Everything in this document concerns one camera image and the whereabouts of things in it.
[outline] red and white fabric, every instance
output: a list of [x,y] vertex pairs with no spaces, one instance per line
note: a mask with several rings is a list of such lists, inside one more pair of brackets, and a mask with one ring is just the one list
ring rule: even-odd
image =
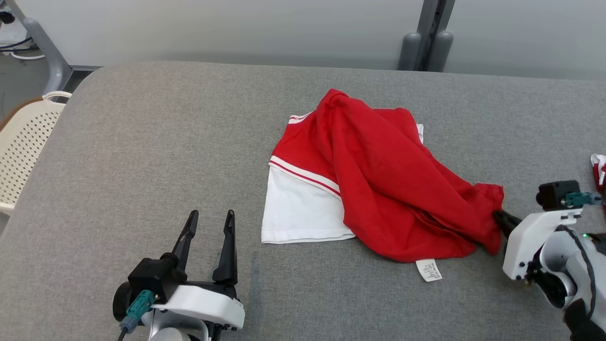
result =
[[593,178],[596,180],[596,187],[600,194],[604,194],[604,178],[606,178],[606,156],[593,154],[591,156],[591,166],[593,168]]
[[291,116],[270,159],[263,243],[357,236],[378,254],[414,262],[495,254],[502,187],[472,186],[436,161],[402,108],[371,109],[331,90]]

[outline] white wall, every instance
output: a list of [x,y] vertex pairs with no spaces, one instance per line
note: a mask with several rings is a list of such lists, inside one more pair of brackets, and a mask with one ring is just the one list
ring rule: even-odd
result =
[[422,0],[15,0],[70,65],[139,59],[395,69]]
[[606,1],[456,0],[444,72],[606,80]]

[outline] clothing label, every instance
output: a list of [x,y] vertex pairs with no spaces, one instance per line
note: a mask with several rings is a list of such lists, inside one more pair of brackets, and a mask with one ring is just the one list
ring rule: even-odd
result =
[[442,279],[442,275],[438,270],[435,259],[422,259],[416,261],[416,263],[417,269],[419,269],[419,272],[421,273],[421,276],[423,276],[425,282],[433,282],[435,280]]

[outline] robotic arm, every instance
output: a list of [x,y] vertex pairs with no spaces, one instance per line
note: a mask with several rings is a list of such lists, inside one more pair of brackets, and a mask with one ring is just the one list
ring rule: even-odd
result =
[[571,340],[605,341],[606,234],[570,227],[583,205],[601,204],[602,198],[580,192],[577,181],[543,184],[536,198],[545,212],[523,220],[494,213],[508,237],[503,271],[512,280],[537,283],[547,300],[564,310]]
[[172,252],[160,259],[143,258],[116,291],[113,314],[122,334],[137,325],[148,327],[150,341],[219,341],[221,331],[244,326],[244,306],[238,299],[235,215],[225,220],[223,250],[213,282],[187,280],[185,266],[198,211],[192,211]]

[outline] gray table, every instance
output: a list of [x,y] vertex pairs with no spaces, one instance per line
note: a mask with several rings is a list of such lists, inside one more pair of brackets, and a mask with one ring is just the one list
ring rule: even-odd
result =
[[[260,243],[267,161],[289,115],[335,87],[410,109],[434,156],[470,182],[539,210],[539,184],[593,189],[606,152],[606,84],[377,70],[142,62],[89,76],[63,111],[0,237],[3,340],[113,340],[117,286],[169,251],[199,209],[188,273],[210,280],[236,212],[245,328],[223,340],[567,340],[540,290],[482,248],[439,260],[425,283],[359,240]],[[604,231],[599,209],[579,229]],[[144,340],[138,328],[127,340]]]

